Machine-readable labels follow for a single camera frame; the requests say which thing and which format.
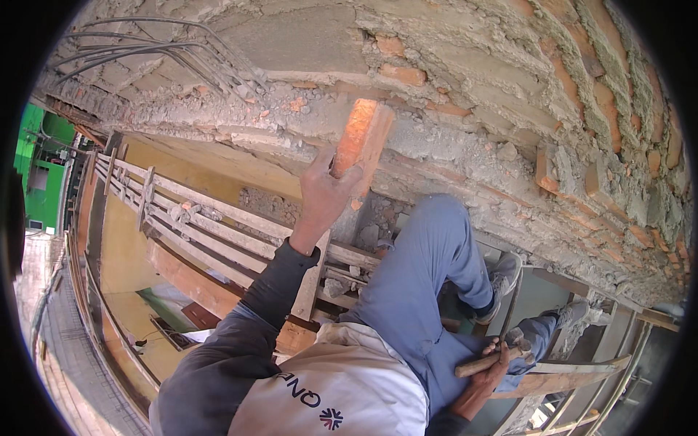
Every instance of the blue pants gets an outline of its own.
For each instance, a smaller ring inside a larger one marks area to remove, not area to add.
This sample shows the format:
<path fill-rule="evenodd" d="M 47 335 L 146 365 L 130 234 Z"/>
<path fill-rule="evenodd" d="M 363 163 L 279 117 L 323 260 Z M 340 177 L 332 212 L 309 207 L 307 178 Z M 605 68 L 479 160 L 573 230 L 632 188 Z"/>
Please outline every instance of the blue pants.
<path fill-rule="evenodd" d="M 492 299 L 492 286 L 475 243 L 465 207 L 449 195 L 425 197 L 414 209 L 383 257 L 357 304 L 339 322 L 376 330 L 415 372 L 429 396 L 430 416 L 452 403 L 470 378 L 457 378 L 459 364 L 480 356 L 489 341 L 444 330 L 436 297 L 446 279 L 460 288 L 459 298 L 473 308 Z M 536 361 L 546 352 L 556 318 L 542 316 L 519 323 Z M 530 370 L 513 360 L 497 391 L 512 391 Z"/>

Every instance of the wooden hammer handle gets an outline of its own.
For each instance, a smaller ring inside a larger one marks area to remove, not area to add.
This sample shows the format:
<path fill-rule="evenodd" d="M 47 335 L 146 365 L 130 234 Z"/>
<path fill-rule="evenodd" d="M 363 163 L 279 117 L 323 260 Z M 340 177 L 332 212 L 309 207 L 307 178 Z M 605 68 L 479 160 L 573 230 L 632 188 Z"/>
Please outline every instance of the wooden hammer handle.
<path fill-rule="evenodd" d="M 492 365 L 499 361 L 500 355 L 500 352 L 495 352 L 487 357 L 483 357 L 482 359 L 478 359 L 476 361 L 468 362 L 463 365 L 457 366 L 456 377 L 470 377 L 473 374 L 477 374 L 481 371 L 489 369 Z M 523 355 L 524 354 L 521 352 L 520 348 L 512 348 L 509 350 L 509 362 Z"/>

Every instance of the shoe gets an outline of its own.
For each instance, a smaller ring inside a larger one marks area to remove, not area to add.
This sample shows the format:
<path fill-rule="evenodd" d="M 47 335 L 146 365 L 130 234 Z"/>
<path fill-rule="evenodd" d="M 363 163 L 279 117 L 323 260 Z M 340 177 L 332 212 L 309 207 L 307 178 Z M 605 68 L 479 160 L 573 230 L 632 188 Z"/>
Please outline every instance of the shoe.
<path fill-rule="evenodd" d="M 517 285 L 523 264 L 523 261 L 516 253 L 502 254 L 489 274 L 489 281 L 492 283 L 492 292 L 494 293 L 494 305 L 492 310 L 486 315 L 476 316 L 474 318 L 475 322 L 486 326 L 497 316 L 499 308 L 502 306 L 502 298 L 514 290 L 514 287 Z"/>
<path fill-rule="evenodd" d="M 574 303 L 567 304 L 565 307 L 559 309 L 546 310 L 540 315 L 545 316 L 546 314 L 550 313 L 557 314 L 558 325 L 556 326 L 556 329 L 564 329 L 565 327 L 570 327 L 579 320 L 585 318 L 590 311 L 589 303 L 586 301 L 575 301 Z"/>

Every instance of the hand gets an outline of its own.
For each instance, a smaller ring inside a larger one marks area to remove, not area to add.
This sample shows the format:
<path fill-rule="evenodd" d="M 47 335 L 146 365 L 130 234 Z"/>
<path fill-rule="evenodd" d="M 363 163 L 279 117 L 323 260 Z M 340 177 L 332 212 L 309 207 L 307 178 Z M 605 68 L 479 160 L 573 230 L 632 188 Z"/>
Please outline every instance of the hand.
<path fill-rule="evenodd" d="M 289 244 L 305 256 L 313 254 L 322 234 L 337 221 L 346 206 L 351 190 L 364 176 L 363 163 L 346 170 L 341 179 L 329 175 L 336 147 L 324 146 L 315 160 L 301 174 L 303 214 L 296 222 Z"/>
<path fill-rule="evenodd" d="M 482 351 L 482 356 L 485 357 L 492 353 L 498 342 L 499 338 L 494 338 L 490 345 Z M 472 421 L 475 415 L 482 409 L 482 406 L 492 397 L 492 392 L 500 384 L 508 369 L 509 347 L 506 341 L 503 341 L 499 361 L 495 362 L 490 368 L 470 376 L 470 385 L 451 405 L 451 412 Z"/>

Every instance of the worker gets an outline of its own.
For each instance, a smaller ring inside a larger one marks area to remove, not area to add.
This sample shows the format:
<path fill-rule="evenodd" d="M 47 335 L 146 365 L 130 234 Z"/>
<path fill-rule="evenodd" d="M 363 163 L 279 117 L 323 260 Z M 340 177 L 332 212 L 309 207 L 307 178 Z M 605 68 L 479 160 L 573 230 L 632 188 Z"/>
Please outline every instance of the worker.
<path fill-rule="evenodd" d="M 329 175 L 322 148 L 301 175 L 302 217 L 274 259 L 206 341 L 187 354 L 150 407 L 156 435 L 458 435 L 493 391 L 511 391 L 533 366 L 509 362 L 506 341 L 449 333 L 436 297 L 450 279 L 488 324 L 515 286 L 521 259 L 505 253 L 488 273 L 468 212 L 429 195 L 373 273 L 356 305 L 320 327 L 315 344 L 272 363 L 276 337 L 315 246 L 344 210 L 361 164 Z M 549 310 L 518 327 L 541 359 L 555 329 L 588 313 L 586 303 Z M 457 365 L 501 347 L 500 360 L 471 377 Z"/>

